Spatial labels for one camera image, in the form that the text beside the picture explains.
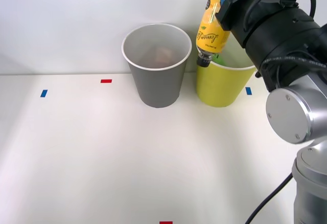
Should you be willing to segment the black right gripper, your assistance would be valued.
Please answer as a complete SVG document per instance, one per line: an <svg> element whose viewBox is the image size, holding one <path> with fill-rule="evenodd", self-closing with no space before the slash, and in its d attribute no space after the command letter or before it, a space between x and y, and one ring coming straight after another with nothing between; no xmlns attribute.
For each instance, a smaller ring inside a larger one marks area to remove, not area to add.
<svg viewBox="0 0 327 224"><path fill-rule="evenodd" d="M220 0L216 18L223 30L253 32L257 29L280 32L284 29L280 0Z"/></svg>

